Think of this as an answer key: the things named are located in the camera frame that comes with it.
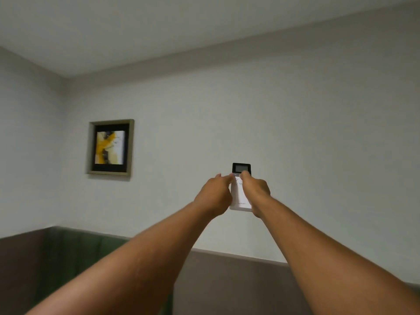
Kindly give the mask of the person's right hand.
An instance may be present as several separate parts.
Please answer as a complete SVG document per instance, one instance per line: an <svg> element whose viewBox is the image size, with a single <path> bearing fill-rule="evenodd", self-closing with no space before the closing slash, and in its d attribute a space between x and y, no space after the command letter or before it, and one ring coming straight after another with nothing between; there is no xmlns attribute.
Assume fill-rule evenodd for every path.
<svg viewBox="0 0 420 315"><path fill-rule="evenodd" d="M270 197L270 189L263 179L252 177L252 186L243 187L244 193L251 204L254 216L260 218L260 206Z"/></svg>

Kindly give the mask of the person's left hand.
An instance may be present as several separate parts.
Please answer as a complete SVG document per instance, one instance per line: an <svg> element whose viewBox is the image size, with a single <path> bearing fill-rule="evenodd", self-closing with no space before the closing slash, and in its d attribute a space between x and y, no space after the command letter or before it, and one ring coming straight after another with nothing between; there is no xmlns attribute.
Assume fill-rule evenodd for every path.
<svg viewBox="0 0 420 315"><path fill-rule="evenodd" d="M217 174L214 178L210 178L193 200L194 206L212 218L222 215L232 204L230 185L234 181L233 174L225 176Z"/></svg>

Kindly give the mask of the white remote control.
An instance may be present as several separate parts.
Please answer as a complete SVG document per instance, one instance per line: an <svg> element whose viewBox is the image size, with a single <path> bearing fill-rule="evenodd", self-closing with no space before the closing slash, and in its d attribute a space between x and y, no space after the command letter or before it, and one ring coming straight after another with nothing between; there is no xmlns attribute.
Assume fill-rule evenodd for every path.
<svg viewBox="0 0 420 315"><path fill-rule="evenodd" d="M245 163L232 164L232 174L235 177L235 180L233 180L230 185L232 203L229 208L231 210L252 212L251 204L249 203L243 190L243 181L240 178L240 174L243 171L247 171L251 175L251 165Z"/></svg>

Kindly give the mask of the person's right forearm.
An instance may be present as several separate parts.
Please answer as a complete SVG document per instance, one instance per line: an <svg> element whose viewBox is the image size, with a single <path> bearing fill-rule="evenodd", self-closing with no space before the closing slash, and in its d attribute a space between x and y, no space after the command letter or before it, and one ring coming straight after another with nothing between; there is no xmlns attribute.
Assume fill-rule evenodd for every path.
<svg viewBox="0 0 420 315"><path fill-rule="evenodd" d="M394 275L267 194L249 200L315 315L420 315L420 297Z"/></svg>

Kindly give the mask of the person's left forearm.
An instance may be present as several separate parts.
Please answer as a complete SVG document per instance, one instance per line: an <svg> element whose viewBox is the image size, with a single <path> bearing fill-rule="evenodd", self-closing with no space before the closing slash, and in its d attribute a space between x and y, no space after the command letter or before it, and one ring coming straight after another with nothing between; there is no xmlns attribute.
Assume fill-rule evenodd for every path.
<svg viewBox="0 0 420 315"><path fill-rule="evenodd" d="M156 315L199 236L218 215L193 201L55 291L27 315Z"/></svg>

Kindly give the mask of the framed abstract painting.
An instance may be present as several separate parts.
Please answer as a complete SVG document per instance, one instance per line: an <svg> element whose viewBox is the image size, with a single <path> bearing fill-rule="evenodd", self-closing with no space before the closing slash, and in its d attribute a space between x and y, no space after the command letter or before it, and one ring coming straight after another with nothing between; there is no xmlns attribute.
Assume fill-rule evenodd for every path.
<svg viewBox="0 0 420 315"><path fill-rule="evenodd" d="M131 177L134 127L134 119L90 122L86 174Z"/></svg>

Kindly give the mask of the green upholstered headboard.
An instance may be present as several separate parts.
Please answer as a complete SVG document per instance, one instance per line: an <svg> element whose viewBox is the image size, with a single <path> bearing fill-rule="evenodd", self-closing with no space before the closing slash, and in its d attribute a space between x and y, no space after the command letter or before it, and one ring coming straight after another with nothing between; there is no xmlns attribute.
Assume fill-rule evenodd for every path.
<svg viewBox="0 0 420 315"><path fill-rule="evenodd" d="M93 233L84 236L81 231L67 231L63 228L59 228L56 233L47 243L47 274L53 276L46 277L48 283L43 290L48 289L49 294L35 306L122 246L120 242L118 246L111 245L110 248L110 241L104 239L109 239L109 236Z"/></svg>

